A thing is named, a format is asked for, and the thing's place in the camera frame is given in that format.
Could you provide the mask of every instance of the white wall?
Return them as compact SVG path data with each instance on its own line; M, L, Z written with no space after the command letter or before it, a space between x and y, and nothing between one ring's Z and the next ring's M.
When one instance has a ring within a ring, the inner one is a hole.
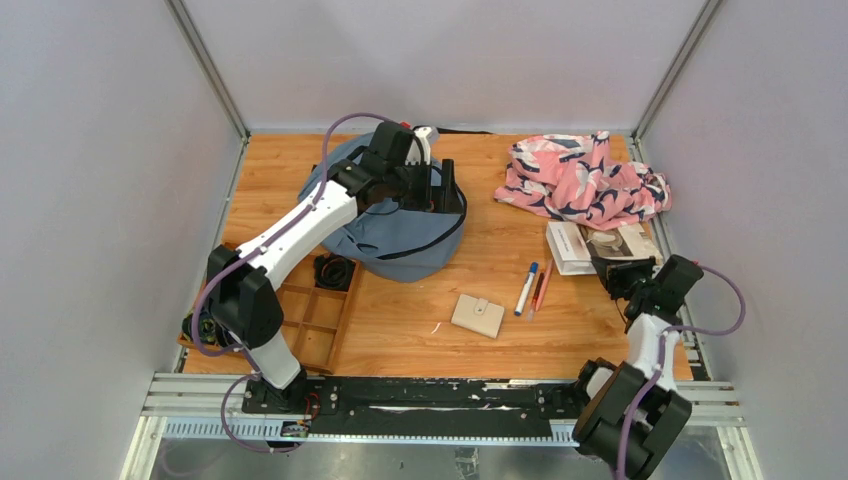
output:
M848 471L848 3L728 1L645 147L667 172L680 253L738 280L748 323L708 340L732 379L766 478ZM717 281L695 321L728 325Z
M164 2L0 11L0 478L113 479L239 145Z
M703 0L186 3L253 129L538 131L635 127Z

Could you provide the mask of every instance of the pink floral cloth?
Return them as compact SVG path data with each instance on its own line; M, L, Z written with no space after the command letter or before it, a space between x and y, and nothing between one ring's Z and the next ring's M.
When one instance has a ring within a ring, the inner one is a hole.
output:
M647 221L671 208L665 176L610 159L609 132L539 135L514 144L495 199L597 230Z

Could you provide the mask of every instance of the white book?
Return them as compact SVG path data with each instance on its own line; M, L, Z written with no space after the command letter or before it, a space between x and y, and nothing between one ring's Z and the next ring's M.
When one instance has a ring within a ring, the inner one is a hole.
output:
M545 236L560 275L594 274L593 256L613 260L655 257L658 265L663 262L651 236L638 223L602 232L573 222L549 222Z

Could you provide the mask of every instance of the marker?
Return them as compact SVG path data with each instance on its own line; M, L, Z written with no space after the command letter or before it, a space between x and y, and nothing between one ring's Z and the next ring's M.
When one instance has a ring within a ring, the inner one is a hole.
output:
M533 262L530 264L530 271L527 272L527 280L524 281L524 288L521 289L521 296L518 297L518 305L515 306L515 316L520 317L524 311L524 304L527 302L527 295L530 294L530 287L533 286L533 278L536 277L536 270L539 269L539 264Z
M548 262L548 268L545 270L545 280L543 281L541 278L539 279L542 282L542 291L539 292L539 300L536 301L536 311L542 309L542 302L545 300L545 293L548 291L548 282L551 281L551 274L554 272L552 269L554 268L554 259L552 258Z

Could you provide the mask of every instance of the wooden table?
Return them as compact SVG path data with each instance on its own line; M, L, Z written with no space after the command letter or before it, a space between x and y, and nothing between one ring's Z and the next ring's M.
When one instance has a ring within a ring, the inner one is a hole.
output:
M397 283L365 272L337 375L568 379L577 377L587 359L604 357L618 364L625 358L623 322L593 275L554 275L532 323L511 313L530 263L544 265L550 256L547 219L492 199L504 181L507 148L526 137L442 135L433 155L456 160L457 182L468 198L462 244L450 264L419 282ZM349 138L337 135L333 145ZM225 244L250 240L296 205L297 193L320 160L320 145L320 135L251 138ZM628 160L623 137L612 137L612 156ZM497 339L450 324L460 293L506 307ZM207 359L192 351L185 371L249 369L240 358ZM692 378L682 347L675 354L675 376Z

